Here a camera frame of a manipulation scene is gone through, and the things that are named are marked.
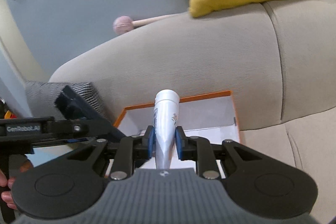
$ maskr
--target beige sofa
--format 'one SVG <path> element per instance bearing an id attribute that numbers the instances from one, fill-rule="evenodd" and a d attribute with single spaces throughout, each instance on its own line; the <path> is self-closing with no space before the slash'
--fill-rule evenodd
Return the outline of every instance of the beige sofa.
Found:
<path id="1" fill-rule="evenodd" d="M 309 173 L 312 215 L 336 215 L 336 0 L 251 4 L 177 15 L 114 38 L 50 81 L 91 81 L 115 119 L 123 107 L 233 90 L 243 143 Z"/>

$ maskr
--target gray gripper base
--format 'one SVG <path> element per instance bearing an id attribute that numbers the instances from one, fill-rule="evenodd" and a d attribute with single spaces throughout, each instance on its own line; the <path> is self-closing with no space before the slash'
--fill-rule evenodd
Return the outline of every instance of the gray gripper base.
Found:
<path id="1" fill-rule="evenodd" d="M 37 220 L 22 215 L 14 223 L 317 224 L 308 214 L 272 220 L 248 213 L 231 201 L 220 181 L 200 178 L 193 169 L 165 172 L 138 169 L 129 179 L 110 182 L 98 202 L 78 215 L 59 220 Z"/>

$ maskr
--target orange box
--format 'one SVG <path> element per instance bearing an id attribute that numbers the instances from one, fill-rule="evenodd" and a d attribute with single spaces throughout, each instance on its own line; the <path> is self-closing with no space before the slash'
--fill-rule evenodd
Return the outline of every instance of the orange box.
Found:
<path id="1" fill-rule="evenodd" d="M 154 103 L 125 107 L 114 126 L 125 135 L 142 135 L 153 125 Z M 240 142 L 238 119 L 231 91 L 221 91 L 184 97 L 179 103 L 178 126 L 186 136 L 199 136 L 211 143 L 221 144 L 225 139 Z M 195 168 L 193 161 L 180 161 L 175 151 L 171 168 Z M 155 168 L 152 158 L 142 168 Z"/>

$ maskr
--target pink mallet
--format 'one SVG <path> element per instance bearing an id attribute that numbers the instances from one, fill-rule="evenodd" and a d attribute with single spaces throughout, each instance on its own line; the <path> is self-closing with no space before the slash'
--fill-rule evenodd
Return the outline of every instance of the pink mallet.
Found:
<path id="1" fill-rule="evenodd" d="M 155 21 L 174 16 L 174 15 L 177 15 L 177 14 L 152 17 L 152 18 L 136 20 L 136 21 L 133 21 L 128 16 L 121 16 L 121 17 L 118 17 L 113 22 L 113 30 L 117 35 L 121 35 L 121 34 L 124 34 L 124 33 L 127 33 L 133 30 L 134 28 L 141 27 L 141 26 L 153 23 Z"/>

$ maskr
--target white tube cap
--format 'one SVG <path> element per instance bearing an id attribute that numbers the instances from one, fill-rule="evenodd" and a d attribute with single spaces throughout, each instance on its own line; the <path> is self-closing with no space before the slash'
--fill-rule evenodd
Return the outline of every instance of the white tube cap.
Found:
<path id="1" fill-rule="evenodd" d="M 161 90 L 155 97 L 155 104 L 162 100 L 171 100 L 178 104 L 180 102 L 179 95 L 173 90 Z"/>

